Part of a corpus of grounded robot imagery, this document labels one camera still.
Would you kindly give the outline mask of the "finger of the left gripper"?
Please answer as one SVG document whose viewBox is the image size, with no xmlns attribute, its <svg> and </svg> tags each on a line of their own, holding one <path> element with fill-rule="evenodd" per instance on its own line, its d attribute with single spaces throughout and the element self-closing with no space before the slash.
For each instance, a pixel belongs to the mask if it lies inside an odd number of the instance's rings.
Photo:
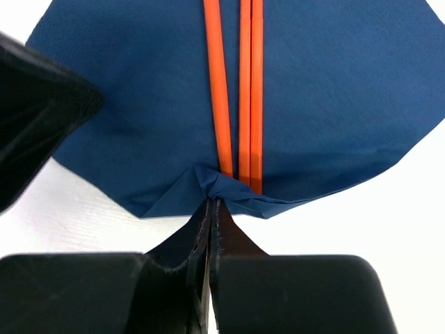
<svg viewBox="0 0 445 334">
<path fill-rule="evenodd" d="M 83 77 L 1 35 L 1 211 L 103 101 Z"/>
</svg>

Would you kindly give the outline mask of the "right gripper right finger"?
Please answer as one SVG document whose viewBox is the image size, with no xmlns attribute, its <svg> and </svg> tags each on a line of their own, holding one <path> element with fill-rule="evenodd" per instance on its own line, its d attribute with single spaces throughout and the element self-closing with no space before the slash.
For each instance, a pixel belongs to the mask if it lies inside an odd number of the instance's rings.
<svg viewBox="0 0 445 334">
<path fill-rule="evenodd" d="M 210 286 L 221 333 L 395 333 L 380 279 L 355 255 L 269 255 L 211 203 Z"/>
</svg>

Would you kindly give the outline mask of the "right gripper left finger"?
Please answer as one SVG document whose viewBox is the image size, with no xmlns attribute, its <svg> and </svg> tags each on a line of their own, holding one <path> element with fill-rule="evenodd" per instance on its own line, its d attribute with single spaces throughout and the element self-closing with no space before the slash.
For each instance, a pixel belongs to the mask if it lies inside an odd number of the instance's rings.
<svg viewBox="0 0 445 334">
<path fill-rule="evenodd" d="M 147 253 L 10 255 L 2 333 L 206 333 L 211 201 Z"/>
</svg>

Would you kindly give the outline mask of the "orange plastic spoon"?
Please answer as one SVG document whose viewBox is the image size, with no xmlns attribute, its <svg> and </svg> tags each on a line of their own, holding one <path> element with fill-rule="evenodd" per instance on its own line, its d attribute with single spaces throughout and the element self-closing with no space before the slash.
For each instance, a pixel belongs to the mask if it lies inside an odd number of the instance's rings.
<svg viewBox="0 0 445 334">
<path fill-rule="evenodd" d="M 218 0 L 204 0 L 213 122 L 221 173 L 232 177 L 232 141 L 223 33 Z"/>
</svg>

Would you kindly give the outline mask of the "dark blue paper napkin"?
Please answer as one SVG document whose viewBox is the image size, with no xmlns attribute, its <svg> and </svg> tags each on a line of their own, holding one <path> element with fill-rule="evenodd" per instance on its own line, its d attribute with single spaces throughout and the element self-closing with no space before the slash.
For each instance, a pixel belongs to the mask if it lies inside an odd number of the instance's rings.
<svg viewBox="0 0 445 334">
<path fill-rule="evenodd" d="M 201 1 L 53 1 L 27 45 L 104 96 L 55 159 L 141 218 L 208 197 L 270 218 L 379 175 L 444 119 L 425 1 L 265 2 L 259 195 L 219 171 Z"/>
</svg>

